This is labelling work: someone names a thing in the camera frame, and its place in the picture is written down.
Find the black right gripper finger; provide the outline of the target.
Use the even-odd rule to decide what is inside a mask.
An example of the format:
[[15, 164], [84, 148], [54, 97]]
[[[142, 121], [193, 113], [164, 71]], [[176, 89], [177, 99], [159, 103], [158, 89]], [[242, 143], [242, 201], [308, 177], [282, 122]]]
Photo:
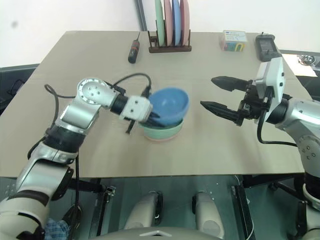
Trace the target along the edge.
[[229, 76], [217, 76], [213, 77], [211, 79], [211, 82], [218, 86], [219, 88], [226, 90], [226, 91], [246, 91], [247, 85], [249, 84], [249, 81], [235, 78], [235, 77], [229, 77]]
[[213, 101], [200, 101], [200, 104], [214, 115], [232, 121], [236, 125], [241, 125], [240, 113], [229, 109], [226, 105]]

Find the blue bowl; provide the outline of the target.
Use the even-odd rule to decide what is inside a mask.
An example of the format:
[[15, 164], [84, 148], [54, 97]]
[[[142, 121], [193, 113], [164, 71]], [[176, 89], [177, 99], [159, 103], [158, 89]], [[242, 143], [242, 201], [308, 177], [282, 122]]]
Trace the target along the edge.
[[180, 122], [189, 109], [189, 95], [183, 89], [166, 87], [149, 96], [154, 115], [150, 117], [157, 123], [169, 126]]

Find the green bowl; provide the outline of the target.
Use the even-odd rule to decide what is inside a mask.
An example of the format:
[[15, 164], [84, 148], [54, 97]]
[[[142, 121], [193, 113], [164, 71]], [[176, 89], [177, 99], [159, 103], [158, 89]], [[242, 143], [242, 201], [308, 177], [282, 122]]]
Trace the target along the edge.
[[164, 127], [140, 123], [144, 136], [152, 141], [166, 141], [175, 137], [182, 129], [184, 120]]

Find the small colourful cardboard box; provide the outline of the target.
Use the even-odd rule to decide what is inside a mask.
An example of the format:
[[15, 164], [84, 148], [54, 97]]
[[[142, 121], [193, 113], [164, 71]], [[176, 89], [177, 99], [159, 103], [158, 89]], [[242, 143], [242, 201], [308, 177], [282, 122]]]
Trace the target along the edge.
[[245, 31], [224, 30], [220, 38], [220, 48], [225, 52], [243, 52], [248, 42]]

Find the white side table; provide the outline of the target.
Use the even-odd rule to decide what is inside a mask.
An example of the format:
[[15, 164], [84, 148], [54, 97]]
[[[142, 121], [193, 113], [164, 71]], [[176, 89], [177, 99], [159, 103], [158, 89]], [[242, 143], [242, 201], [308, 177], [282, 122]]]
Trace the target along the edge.
[[280, 52], [294, 75], [320, 78], [320, 52], [284, 49]]

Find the black red screwdriver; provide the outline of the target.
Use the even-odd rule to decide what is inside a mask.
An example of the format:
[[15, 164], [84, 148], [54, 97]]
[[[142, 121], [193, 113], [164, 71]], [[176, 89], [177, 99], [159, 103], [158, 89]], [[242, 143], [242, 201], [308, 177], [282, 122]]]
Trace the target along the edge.
[[130, 47], [130, 51], [127, 59], [128, 59], [128, 62], [131, 64], [135, 64], [137, 61], [137, 57], [140, 49], [139, 36], [140, 36], [140, 33], [138, 34], [137, 38], [132, 41], [132, 44]]

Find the pink plate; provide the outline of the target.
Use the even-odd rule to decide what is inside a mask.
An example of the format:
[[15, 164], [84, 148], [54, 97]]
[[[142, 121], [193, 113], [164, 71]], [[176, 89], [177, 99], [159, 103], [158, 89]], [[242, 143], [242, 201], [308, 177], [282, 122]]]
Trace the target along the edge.
[[165, 37], [167, 46], [173, 45], [173, 13], [170, 0], [164, 0]]
[[188, 44], [190, 30], [190, 8], [188, 0], [180, 0], [181, 44]]

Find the blue plate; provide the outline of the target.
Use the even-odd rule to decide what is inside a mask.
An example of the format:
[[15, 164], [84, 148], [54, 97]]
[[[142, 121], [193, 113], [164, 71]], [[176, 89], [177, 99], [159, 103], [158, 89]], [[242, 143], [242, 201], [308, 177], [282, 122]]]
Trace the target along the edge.
[[172, 17], [174, 45], [178, 46], [181, 42], [181, 10], [179, 0], [172, 0]]

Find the grey left robot thigh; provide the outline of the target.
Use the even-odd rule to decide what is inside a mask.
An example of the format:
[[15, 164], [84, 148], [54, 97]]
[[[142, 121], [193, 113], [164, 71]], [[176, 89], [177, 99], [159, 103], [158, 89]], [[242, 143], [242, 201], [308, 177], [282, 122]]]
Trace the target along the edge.
[[150, 191], [134, 205], [127, 218], [124, 230], [154, 227], [161, 223], [164, 200], [160, 191]]

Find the grey robot thigh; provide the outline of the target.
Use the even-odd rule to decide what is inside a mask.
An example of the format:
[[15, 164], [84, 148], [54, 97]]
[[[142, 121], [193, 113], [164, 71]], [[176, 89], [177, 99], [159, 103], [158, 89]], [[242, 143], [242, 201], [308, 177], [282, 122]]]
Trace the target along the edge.
[[196, 229], [220, 239], [225, 237], [225, 229], [215, 201], [204, 192], [197, 192], [192, 197], [192, 212], [195, 215]]
[[154, 227], [161, 223], [164, 200], [160, 191], [150, 191], [134, 205], [127, 218], [124, 230]]

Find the black table leg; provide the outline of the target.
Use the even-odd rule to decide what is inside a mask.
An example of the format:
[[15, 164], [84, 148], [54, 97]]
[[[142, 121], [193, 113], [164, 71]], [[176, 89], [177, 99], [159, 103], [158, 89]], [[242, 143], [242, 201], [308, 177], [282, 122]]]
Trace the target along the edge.
[[115, 193], [116, 187], [110, 185], [97, 194], [89, 231], [90, 239], [101, 235], [107, 204], [111, 201]]
[[234, 214], [240, 240], [256, 240], [254, 223], [245, 189], [241, 185], [231, 187]]

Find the green plate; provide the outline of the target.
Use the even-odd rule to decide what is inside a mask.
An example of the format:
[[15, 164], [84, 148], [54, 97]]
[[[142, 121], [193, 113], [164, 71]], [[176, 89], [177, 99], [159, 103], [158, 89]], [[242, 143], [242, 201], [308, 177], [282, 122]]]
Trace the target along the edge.
[[162, 47], [165, 45], [165, 26], [164, 26], [162, 2], [161, 0], [154, 0], [154, 3], [155, 3], [158, 44], [160, 47]]

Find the grey right robot thigh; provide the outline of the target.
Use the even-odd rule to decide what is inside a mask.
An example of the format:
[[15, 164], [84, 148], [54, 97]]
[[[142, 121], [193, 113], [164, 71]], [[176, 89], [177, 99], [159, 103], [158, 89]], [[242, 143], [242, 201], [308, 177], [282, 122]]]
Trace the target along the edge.
[[225, 237], [225, 229], [215, 201], [204, 192], [197, 192], [192, 197], [192, 212], [195, 215], [196, 229], [220, 239]]

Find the dark side cabinet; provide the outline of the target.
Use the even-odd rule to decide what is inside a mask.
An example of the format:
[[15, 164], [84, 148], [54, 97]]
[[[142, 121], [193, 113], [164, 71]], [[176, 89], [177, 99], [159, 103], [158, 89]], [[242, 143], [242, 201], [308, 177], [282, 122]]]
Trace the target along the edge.
[[39, 64], [0, 67], [0, 115]]

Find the dark vertical frame post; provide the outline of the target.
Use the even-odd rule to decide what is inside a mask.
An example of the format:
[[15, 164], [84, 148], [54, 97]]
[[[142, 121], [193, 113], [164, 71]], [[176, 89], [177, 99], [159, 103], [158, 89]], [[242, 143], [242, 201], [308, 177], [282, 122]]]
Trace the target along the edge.
[[143, 32], [146, 32], [148, 30], [145, 12], [144, 12], [144, 6], [143, 6], [143, 0], [133, 0], [135, 4], [137, 19], [139, 23], [140, 30]]

